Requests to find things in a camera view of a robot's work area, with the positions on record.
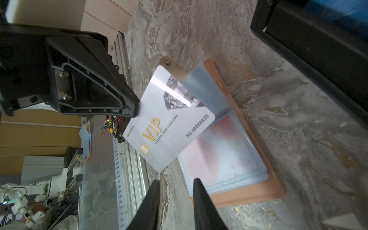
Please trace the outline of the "white card red circles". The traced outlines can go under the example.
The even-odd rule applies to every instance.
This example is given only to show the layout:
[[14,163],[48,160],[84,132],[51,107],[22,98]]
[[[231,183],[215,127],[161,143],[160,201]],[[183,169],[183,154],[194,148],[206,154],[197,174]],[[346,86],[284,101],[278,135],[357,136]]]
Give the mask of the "white card red circles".
[[245,141],[234,115],[206,129],[178,157],[188,186],[196,178],[210,186],[248,173],[252,159]]

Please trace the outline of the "silver VIP card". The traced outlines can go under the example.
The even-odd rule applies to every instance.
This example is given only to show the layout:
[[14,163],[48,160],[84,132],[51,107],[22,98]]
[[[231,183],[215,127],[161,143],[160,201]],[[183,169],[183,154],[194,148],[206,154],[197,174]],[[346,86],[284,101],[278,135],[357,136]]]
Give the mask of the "silver VIP card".
[[124,139],[157,172],[215,121],[215,115],[166,68],[158,66]]

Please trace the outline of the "tan leather card holder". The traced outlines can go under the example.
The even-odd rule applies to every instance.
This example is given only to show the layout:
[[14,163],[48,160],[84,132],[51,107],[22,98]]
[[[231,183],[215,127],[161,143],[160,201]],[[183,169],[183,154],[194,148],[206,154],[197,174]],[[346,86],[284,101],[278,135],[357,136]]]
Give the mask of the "tan leather card holder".
[[168,56],[160,64],[217,118],[178,156],[190,198],[196,178],[217,208],[282,198],[285,189],[214,62],[207,59],[190,72]]

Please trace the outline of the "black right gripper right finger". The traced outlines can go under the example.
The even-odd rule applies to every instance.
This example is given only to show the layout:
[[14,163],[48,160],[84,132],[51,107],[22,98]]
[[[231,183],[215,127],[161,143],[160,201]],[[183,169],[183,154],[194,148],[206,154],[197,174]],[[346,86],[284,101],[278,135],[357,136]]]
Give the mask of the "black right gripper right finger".
[[193,183],[193,200],[196,230],[228,229],[199,178]]

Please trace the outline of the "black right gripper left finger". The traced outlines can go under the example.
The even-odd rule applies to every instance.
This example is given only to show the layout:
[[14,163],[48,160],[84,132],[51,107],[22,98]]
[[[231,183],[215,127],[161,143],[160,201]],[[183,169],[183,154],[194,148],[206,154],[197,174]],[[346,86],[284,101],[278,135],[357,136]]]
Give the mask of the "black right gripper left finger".
[[160,181],[154,180],[127,230],[156,230],[160,206]]

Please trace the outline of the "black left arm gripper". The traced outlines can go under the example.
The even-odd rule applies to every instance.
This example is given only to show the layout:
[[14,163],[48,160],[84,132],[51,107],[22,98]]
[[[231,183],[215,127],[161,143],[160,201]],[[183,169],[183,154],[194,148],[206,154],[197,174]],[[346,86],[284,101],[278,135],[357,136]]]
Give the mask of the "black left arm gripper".
[[44,109],[136,117],[140,100],[103,44],[91,37],[53,36],[57,33],[52,27],[1,23],[1,113],[12,117],[16,110]]

